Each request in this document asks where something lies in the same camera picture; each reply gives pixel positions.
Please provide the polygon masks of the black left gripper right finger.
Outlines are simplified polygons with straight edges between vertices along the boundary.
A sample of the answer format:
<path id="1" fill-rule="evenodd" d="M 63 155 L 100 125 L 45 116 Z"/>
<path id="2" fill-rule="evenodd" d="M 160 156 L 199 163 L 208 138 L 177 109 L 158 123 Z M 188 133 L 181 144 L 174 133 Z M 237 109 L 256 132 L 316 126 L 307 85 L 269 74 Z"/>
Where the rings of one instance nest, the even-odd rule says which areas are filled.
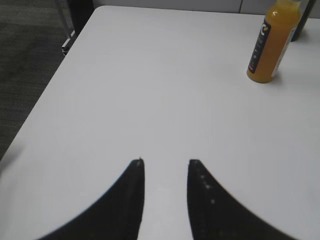
<path id="1" fill-rule="evenodd" d="M 187 173 L 187 207 L 195 240 L 290 240 L 230 195 L 198 159 Z"/>

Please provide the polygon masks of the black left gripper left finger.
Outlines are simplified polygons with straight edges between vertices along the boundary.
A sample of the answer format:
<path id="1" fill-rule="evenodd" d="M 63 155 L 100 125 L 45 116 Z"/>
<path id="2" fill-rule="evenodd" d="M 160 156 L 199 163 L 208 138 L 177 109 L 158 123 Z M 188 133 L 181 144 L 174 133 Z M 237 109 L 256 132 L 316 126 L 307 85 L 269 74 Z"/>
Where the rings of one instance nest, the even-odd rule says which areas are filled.
<path id="1" fill-rule="evenodd" d="M 130 162 L 122 175 L 80 215 L 42 237 L 44 240 L 136 240 L 145 201 L 143 159 Z"/>

